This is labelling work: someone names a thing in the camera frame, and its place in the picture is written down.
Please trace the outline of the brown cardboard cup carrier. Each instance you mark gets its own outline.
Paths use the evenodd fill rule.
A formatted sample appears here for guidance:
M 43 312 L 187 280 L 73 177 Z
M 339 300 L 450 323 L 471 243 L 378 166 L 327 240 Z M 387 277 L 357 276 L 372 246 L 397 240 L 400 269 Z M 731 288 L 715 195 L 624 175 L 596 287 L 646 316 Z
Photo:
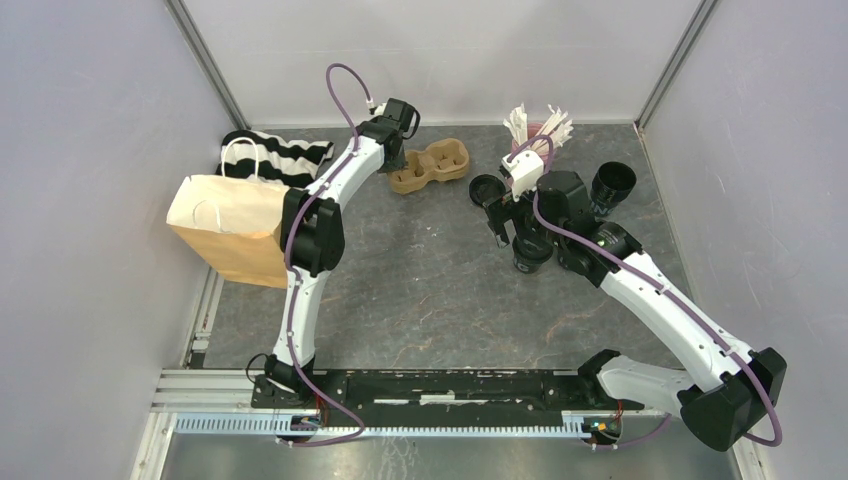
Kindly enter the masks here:
M 431 143 L 422 151 L 405 152 L 404 169 L 387 173 L 389 187 L 406 195 L 421 190 L 428 183 L 444 183 L 464 177 L 470 170 L 470 154 L 458 139 L 447 138 Z

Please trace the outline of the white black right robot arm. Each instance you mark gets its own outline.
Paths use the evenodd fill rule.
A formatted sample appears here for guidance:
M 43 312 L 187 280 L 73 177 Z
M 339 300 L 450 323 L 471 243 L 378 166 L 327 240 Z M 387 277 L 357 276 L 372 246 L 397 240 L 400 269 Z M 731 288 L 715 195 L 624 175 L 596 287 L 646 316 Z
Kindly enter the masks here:
M 658 268 L 623 227 L 599 219 L 581 178 L 544 174 L 531 187 L 507 187 L 491 175 L 469 190 L 498 243 L 510 246 L 517 269 L 536 271 L 550 259 L 587 279 L 632 312 L 680 362 L 673 370 L 604 350 L 580 368 L 580 400 L 602 408 L 629 400 L 680 419 L 703 444 L 726 451 L 771 424 L 769 447 L 783 441 L 776 412 L 786 360 L 752 349 L 711 320 Z

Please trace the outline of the black paper coffee cup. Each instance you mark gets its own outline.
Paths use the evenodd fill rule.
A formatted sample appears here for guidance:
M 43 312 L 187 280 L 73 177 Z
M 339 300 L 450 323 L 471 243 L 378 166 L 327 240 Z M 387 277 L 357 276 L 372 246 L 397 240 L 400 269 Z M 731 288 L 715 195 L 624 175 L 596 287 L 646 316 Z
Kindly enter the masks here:
M 553 255 L 554 249 L 547 244 L 537 244 L 516 236 L 512 241 L 513 265 L 523 274 L 533 274 Z

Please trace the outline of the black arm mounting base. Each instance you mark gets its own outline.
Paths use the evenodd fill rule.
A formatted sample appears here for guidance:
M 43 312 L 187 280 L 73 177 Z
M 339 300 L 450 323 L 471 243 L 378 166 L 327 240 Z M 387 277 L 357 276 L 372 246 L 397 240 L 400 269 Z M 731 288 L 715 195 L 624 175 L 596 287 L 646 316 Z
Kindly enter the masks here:
M 327 427 L 552 426 L 563 412 L 605 416 L 642 404 L 616 400 L 572 370 L 316 370 L 301 399 L 251 376 L 251 405 L 304 410 Z

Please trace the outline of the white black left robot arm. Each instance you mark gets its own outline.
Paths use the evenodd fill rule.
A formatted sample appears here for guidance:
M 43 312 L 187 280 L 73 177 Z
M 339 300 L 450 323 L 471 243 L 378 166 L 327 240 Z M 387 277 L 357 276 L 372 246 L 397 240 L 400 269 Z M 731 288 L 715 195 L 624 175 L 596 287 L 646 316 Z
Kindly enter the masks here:
M 391 98 L 353 130 L 340 157 L 312 184 L 284 196 L 280 247 L 285 255 L 286 300 L 281 330 L 257 378 L 272 385 L 290 407 L 314 394 L 309 376 L 315 355 L 315 328 L 323 289 L 345 249 L 343 210 L 365 180 L 406 166 L 404 141 L 414 136 L 420 113 Z

